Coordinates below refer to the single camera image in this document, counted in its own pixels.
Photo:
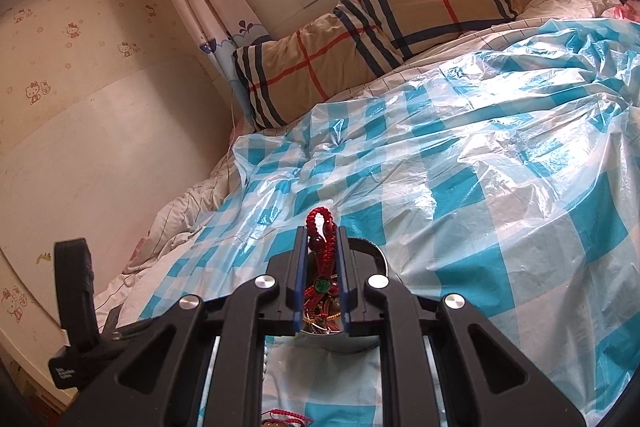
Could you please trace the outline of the silver round metal tin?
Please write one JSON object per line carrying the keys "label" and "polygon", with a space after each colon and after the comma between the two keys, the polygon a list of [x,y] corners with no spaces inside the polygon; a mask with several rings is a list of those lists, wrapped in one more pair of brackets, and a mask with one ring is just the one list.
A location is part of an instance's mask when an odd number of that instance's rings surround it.
{"label": "silver round metal tin", "polygon": [[364,288],[370,280],[388,282],[393,272],[378,245],[349,236],[344,228],[338,230],[336,248],[331,275],[334,287],[322,294],[315,308],[305,300],[299,331],[293,337],[278,336],[278,343],[339,355],[366,352],[378,345],[378,335],[372,331],[378,308],[367,304]]}

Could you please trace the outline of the blue checkered plastic sheet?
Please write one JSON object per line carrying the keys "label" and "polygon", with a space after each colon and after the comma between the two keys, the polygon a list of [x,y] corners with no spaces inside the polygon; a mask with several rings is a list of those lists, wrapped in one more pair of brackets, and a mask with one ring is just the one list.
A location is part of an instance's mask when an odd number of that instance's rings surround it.
{"label": "blue checkered plastic sheet", "polygon": [[227,295],[328,208],[410,291],[457,293],[596,425],[639,365],[639,27],[559,20],[281,134],[149,285],[147,319]]}

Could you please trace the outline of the left plaid pillow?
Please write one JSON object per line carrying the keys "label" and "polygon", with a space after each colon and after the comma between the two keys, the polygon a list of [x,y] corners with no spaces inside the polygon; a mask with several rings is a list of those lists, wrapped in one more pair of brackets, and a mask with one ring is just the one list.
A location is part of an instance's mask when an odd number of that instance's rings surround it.
{"label": "left plaid pillow", "polygon": [[262,130],[282,128],[337,93],[384,76],[402,57],[358,0],[341,0],[292,35],[237,49],[234,61],[247,120]]}

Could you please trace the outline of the plaid pillow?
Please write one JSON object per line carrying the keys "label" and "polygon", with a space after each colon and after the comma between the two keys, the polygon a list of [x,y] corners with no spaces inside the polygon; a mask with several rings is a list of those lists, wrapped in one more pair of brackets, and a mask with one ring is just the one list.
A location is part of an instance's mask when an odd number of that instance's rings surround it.
{"label": "plaid pillow", "polygon": [[282,128],[337,93],[384,76],[402,57],[358,0],[341,0],[292,35],[237,49],[234,61],[247,120],[262,130]]}
{"label": "plaid pillow", "polygon": [[333,14],[357,41],[395,67],[467,32],[513,22],[518,0],[341,0]]}

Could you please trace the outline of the right plaid pillow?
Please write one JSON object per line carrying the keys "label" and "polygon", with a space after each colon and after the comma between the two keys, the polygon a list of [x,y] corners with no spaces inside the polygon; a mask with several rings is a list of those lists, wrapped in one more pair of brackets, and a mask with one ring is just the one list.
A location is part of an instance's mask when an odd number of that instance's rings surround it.
{"label": "right plaid pillow", "polygon": [[467,32],[513,22],[518,0],[341,0],[333,14],[357,41],[395,67]]}

